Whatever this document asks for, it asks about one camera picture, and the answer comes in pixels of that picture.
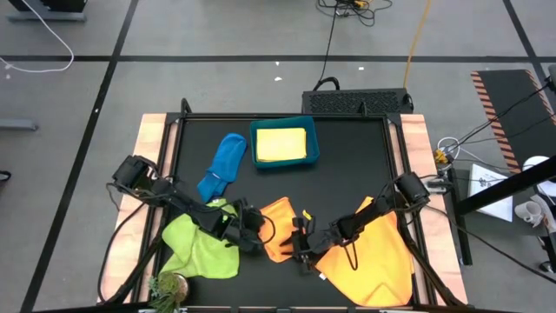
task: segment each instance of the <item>black mat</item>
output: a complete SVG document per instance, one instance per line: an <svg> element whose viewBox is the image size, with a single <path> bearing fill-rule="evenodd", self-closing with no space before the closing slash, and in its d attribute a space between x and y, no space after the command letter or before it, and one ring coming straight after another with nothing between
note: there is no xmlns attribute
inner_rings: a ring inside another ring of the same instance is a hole
<svg viewBox="0 0 556 313"><path fill-rule="evenodd" d="M488 70L480 71L479 75L496 114L539 88L538 85L535 85L532 75L526 70ZM516 106L500 119L507 143L511 146L511 152L520 167L529 157L551 157L556 154L556 144L553 141L556 138L556 127L554 126L556 118L554 120L548 118L552 114L549 110L550 104L546 99L541 95L536 95ZM512 137L513 134L521 132L544 118L548 119L530 130Z"/></svg>
<svg viewBox="0 0 556 313"><path fill-rule="evenodd" d="M235 132L248 139L251 121L189 121L184 126L176 174L183 188L200 200L196 185L211 164L220 141ZM288 196L298 216L307 210L325 227L335 218L354 212L365 196L377 194L389 181L382 122L315 120L321 157L317 164L257 170L248 147L238 179L225 197L246 197L262 208ZM162 264L171 255L165 249ZM266 253L240 256L240 273L226 280L193 277L187 305L206 306L354 306L330 282L317 275L301 276L299 264L271 262Z"/></svg>

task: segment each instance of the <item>yellow and black striped tape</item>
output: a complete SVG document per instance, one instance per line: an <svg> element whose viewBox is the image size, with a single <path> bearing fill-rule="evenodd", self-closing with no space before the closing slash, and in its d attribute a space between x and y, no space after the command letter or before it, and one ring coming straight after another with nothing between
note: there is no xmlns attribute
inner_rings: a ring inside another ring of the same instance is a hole
<svg viewBox="0 0 556 313"><path fill-rule="evenodd" d="M529 78L531 78L531 82L533 82L533 86L535 86L535 89L540 89L540 86L535 80L535 77L533 76L531 71L526 70L526 73L529 76ZM551 116L550 119L553 121L553 124L556 125L556 117L553 116L554 114L553 108L550 106L550 104L548 104L548 101L546 100L545 97L545 93L542 91L539 92L539 97L540 97L540 101L542 101L542 104L545 106L546 112L548 112L548 114Z"/></svg>
<svg viewBox="0 0 556 313"><path fill-rule="evenodd" d="M515 160L512 146L510 146L510 143L506 139L506 133L502 129L502 125L500 124L500 122L498 120L495 120L496 110L494 109L493 104L490 102L490 96L485 89L485 84L483 84L479 73L476 71L471 72L471 78L473 79L473 85L477 90L480 102L483 104L483 109L485 109L486 118L492 120L490 126L493 129L494 136L496 137L496 141L500 146L500 151L502 152L504 160L506 160L508 168L512 173L520 173L520 165Z"/></svg>

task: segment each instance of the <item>black tabletop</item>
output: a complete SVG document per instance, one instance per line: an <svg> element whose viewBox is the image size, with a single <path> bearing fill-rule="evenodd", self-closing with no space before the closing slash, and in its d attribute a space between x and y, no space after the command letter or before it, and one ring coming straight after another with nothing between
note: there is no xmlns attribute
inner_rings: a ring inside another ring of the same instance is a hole
<svg viewBox="0 0 556 313"><path fill-rule="evenodd" d="M317 163L272 170L258 170L253 165L250 122L188 121L178 148L176 174L184 182L180 188L200 201L196 185L212 163L220 141L230 132L244 136L248 149L237 180L224 193L229 201L246 197L249 204L263 208L287 196L298 216L307 210L324 228L339 216L353 213L365 196L376 195L391 180L382 122L316 119L321 150ZM165 247L161 266L171 253ZM264 252L259 256L241 254L236 277L192 277L189 281L191 293L185 303L189 306L354 306L329 281L317 275L302 276L294 260L273 263Z"/></svg>

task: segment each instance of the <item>wooden board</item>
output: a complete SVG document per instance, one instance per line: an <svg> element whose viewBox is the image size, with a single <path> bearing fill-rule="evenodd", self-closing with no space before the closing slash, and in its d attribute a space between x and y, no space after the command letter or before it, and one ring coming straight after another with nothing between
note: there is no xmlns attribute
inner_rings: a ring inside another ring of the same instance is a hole
<svg viewBox="0 0 556 313"><path fill-rule="evenodd" d="M161 147L162 133L166 114L145 114L137 135L134 155L157 160ZM123 196L116 227L141 203L131 196ZM104 269L101 291L105 299L116 293L137 264L141 248L142 234L147 221L147 206L131 218L117 234Z"/></svg>
<svg viewBox="0 0 556 313"><path fill-rule="evenodd" d="M165 119L165 114L146 114L143 116L134 154L143 155L151 160L158 159ZM435 174L436 167L434 165L424 116L403 115L401 120L411 169L415 171L418 176ZM390 130L392 138L396 138L395 128L391 127ZM170 131L169 143L173 143L174 141L175 128ZM402 169L400 147L395 140L393 140L393 145L396 167ZM168 173L173 148L174 144L169 144L164 166L162 168L163 173ZM139 203L135 199L125 196L122 200L122 210L118 215L116 225L127 217L138 204ZM431 196L430 205L437 209L445 210L441 196ZM142 233L146 223L146 216L147 210L139 212L137 216L132 218L129 223L122 228L121 233L116 237L103 276L102 290L105 298L110 297L116 292L136 265L142 241ZM153 231L156 231L158 227L159 218L159 215L155 218L155 227ZM429 262L454 295L462 302L466 303L467 296L463 280L461 279L460 266L453 246L452 232L450 231L448 220L445 216L431 210L423 210L420 213L420 218L423 225ZM151 274L152 262L143 275L140 301L147 300L147 281ZM415 275L418 280L417 284L420 300L422 303L425 303L427 300L427 292L424 288L422 271L418 266L415 268Z"/></svg>
<svg viewBox="0 0 556 313"><path fill-rule="evenodd" d="M434 164L433 152L428 139L425 117L422 115L402 115L401 126L406 141L411 170L417 176L436 174L436 165ZM430 199L430 206L446 211L442 196L435 195L431 196ZM450 223L444 215L426 209L421 211L420 220L425 237L425 245L427 246L428 261L438 273L442 282L453 294L463 303L467 303L460 264L455 247L453 246ZM442 300L438 296L437 299L438 303L442 304ZM424 303L426 298L421 297L420 300Z"/></svg>

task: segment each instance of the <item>white cable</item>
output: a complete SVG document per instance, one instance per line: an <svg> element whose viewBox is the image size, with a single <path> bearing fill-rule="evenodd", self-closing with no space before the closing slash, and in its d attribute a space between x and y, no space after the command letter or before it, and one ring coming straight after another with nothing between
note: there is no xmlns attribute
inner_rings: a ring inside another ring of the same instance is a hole
<svg viewBox="0 0 556 313"><path fill-rule="evenodd" d="M460 150L461 150L460 141L458 140L458 138L454 138L454 137L444 137L444 138L442 138L441 140L438 141L438 143L436 144L436 149L442 150L442 148L440 147L440 144L441 144L443 141L445 141L445 140L453 140L453 141L456 143L456 148L455 148L455 149L457 149L458 151L455 153L455 156L453 157L453 159L454 159L454 160L457 159L458 156L460 155ZM452 146L452 145L448 145L448 146L443 147L443 148L450 148L451 146ZM453 151L453 149L448 150L448 151L446 151L445 153L450 153L450 152L452 152L452 151Z"/></svg>
<svg viewBox="0 0 556 313"><path fill-rule="evenodd" d="M462 150L463 152L467 153L469 156L474 157L474 158L476 158L477 160L479 160L479 161L481 161L481 162L483 162L483 163L485 163L485 164L488 164L487 162L483 161L480 157L475 156L473 153L471 153L471 152L469 152L469 151L467 151L467 150L465 150L465 149L463 149L463 148L461 148L461 150Z"/></svg>
<svg viewBox="0 0 556 313"><path fill-rule="evenodd" d="M552 198L551 196L548 196L548 194L547 194L542 188L540 188L540 184L538 184L537 187L539 187L540 192L544 193L545 196L548 198L548 200L550 200L550 202L551 202L553 205L556 205L556 203L554 203L553 198Z"/></svg>
<svg viewBox="0 0 556 313"><path fill-rule="evenodd" d="M50 27L48 24L46 24L46 22L44 22L43 18L36 13L35 9L33 9L25 0L21 0L25 5L27 5L27 7L33 12L35 13L36 17L38 17L38 19L43 22L44 26L46 27L47 30L50 31L50 33L52 33L52 35L54 35L54 37L56 37L60 43L63 44L64 47L66 47L66 49L69 51L69 53L71 54L71 59L69 60L68 65L62 67L61 69L51 69L51 70L26 70L26 69L21 69L16 67L14 64L8 63L6 62L4 59L2 59L2 57L0 57L0 61L2 61L4 64L6 64L6 70L8 69L14 69L14 70L19 70L25 73L49 73L49 72L58 72L58 71L65 71L67 70L71 64L73 64L73 59L74 59L74 54L73 51L71 50L71 48L68 46L68 44L66 44L62 38L60 38Z"/></svg>

